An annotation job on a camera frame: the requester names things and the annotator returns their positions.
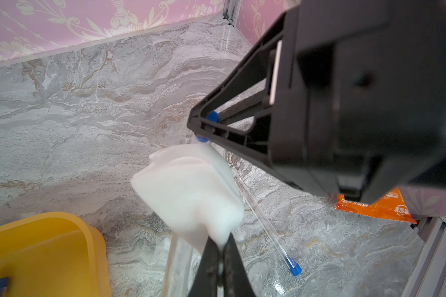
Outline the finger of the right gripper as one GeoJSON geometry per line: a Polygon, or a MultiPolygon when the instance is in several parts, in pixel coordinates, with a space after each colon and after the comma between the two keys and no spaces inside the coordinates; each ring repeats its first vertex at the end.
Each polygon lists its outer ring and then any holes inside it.
{"type": "Polygon", "coordinates": [[[205,118],[210,112],[267,78],[272,67],[272,52],[282,38],[286,13],[282,13],[263,34],[223,83],[193,107],[194,118],[205,118]]]}
{"type": "Polygon", "coordinates": [[[188,128],[200,132],[202,124],[212,126],[209,139],[211,142],[242,157],[251,164],[269,174],[280,174],[272,160],[271,146],[277,134],[282,133],[282,113],[278,111],[260,111],[255,115],[254,123],[248,131],[239,131],[224,124],[212,123],[204,118],[194,118],[190,112],[188,128]]]}

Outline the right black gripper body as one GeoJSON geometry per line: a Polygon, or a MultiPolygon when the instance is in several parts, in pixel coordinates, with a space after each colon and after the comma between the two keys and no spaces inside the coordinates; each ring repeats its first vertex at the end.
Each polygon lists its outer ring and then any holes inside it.
{"type": "Polygon", "coordinates": [[[270,173],[369,204],[446,189],[446,1],[302,1],[280,21],[270,173]]]}

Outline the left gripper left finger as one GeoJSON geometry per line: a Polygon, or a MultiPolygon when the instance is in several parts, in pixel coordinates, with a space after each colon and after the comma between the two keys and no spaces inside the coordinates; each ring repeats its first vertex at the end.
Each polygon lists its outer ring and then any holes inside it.
{"type": "Polygon", "coordinates": [[[217,297],[220,259],[217,244],[211,238],[208,238],[187,297],[217,297]]]}

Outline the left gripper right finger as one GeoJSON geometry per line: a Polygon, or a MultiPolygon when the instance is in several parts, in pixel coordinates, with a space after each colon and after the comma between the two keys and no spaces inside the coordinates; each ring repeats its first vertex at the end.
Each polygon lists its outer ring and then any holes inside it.
{"type": "Polygon", "coordinates": [[[232,233],[223,249],[222,282],[225,297],[256,296],[232,233]]]}

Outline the white wiping cloth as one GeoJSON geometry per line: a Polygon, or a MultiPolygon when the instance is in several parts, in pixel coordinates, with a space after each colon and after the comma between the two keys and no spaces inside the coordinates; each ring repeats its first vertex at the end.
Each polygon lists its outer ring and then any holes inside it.
{"type": "Polygon", "coordinates": [[[208,239],[223,250],[244,219],[234,174],[210,144],[164,148],[130,181],[136,194],[199,253],[208,239]]]}

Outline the yellow plastic basin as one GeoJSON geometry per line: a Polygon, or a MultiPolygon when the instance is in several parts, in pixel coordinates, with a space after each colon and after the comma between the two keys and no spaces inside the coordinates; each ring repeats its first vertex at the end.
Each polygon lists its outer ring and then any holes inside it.
{"type": "Polygon", "coordinates": [[[64,212],[0,226],[5,297],[109,297],[106,244],[100,231],[64,212]]]}

